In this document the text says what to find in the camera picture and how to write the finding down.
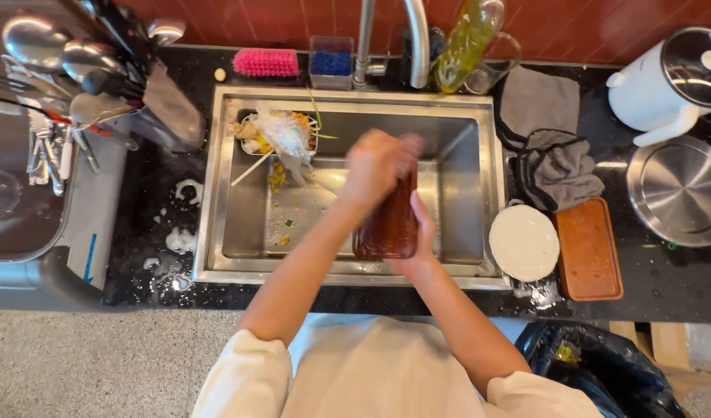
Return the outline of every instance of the dish soap bottle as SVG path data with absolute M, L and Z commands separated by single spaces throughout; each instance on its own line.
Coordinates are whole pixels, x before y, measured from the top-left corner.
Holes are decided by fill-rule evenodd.
M 504 16 L 504 0 L 467 0 L 434 68 L 442 92 L 453 93 L 462 86 L 499 32 Z

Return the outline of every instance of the kettle handle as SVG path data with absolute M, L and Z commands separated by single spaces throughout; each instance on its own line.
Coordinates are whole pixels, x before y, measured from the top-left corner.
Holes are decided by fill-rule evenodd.
M 681 106 L 678 110 L 678 117 L 664 127 L 659 127 L 649 132 L 645 132 L 634 138 L 634 145 L 637 147 L 647 147 L 661 140 L 675 138 L 690 131 L 699 119 L 699 108 L 690 104 Z

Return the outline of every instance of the black trash bag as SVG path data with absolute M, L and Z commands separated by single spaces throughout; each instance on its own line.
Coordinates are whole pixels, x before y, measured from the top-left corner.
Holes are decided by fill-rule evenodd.
M 577 366 L 556 359 L 565 342 L 580 349 Z M 606 418 L 685 418 L 665 375 L 628 338 L 571 320 L 526 326 L 515 347 L 531 372 L 579 389 Z

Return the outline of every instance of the dish towel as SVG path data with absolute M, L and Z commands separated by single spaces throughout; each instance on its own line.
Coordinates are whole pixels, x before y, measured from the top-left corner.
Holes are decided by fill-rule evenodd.
M 530 204 L 558 212 L 603 193 L 603 182 L 592 174 L 590 144 L 572 133 L 580 108 L 577 82 L 518 66 L 495 94 L 497 137 L 517 153 L 515 180 Z

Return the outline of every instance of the stainless steel pot lid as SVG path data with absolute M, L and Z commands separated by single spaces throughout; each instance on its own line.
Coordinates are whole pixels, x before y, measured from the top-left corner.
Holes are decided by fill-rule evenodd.
M 711 245 L 711 147 L 682 136 L 634 152 L 629 199 L 639 219 L 664 240 Z
M 711 107 L 711 70 L 702 55 L 711 51 L 711 29 L 684 27 L 662 45 L 662 71 L 675 91 L 698 106 Z

